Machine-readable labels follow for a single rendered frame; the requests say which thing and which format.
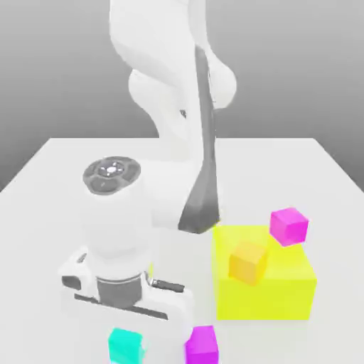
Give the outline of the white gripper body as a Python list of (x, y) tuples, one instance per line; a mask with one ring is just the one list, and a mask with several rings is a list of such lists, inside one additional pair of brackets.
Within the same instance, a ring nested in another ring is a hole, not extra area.
[(193, 295), (146, 285), (102, 285), (99, 296), (60, 287), (66, 307), (91, 326), (140, 333), (146, 341), (187, 341), (193, 330)]

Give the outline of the small orange cube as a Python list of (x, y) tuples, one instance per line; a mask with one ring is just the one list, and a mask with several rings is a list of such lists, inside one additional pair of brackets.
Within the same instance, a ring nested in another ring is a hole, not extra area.
[(258, 284), (267, 268), (268, 250), (252, 241), (241, 241), (229, 257), (228, 276), (250, 286)]

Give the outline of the large yellow box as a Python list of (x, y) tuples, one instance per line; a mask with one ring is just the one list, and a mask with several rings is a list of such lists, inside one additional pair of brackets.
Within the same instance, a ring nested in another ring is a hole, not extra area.
[[(243, 239), (268, 253), (264, 276), (254, 286), (229, 275), (230, 255)], [(317, 278), (300, 244), (282, 247), (266, 225), (219, 225), (211, 254), (216, 319), (309, 319)]]

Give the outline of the small cyan cube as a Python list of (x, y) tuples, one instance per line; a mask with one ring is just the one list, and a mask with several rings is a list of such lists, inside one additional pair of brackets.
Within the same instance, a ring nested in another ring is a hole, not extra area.
[(145, 349), (140, 333), (115, 328), (108, 338), (111, 364), (143, 364)]

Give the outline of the small magenta cube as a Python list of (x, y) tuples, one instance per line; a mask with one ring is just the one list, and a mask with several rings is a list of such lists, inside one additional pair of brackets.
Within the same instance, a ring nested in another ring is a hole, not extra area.
[(271, 212), (269, 233), (282, 247), (303, 243), (306, 240), (309, 220), (296, 208)]
[(219, 364), (219, 348), (212, 325), (196, 326), (185, 344), (186, 364)]

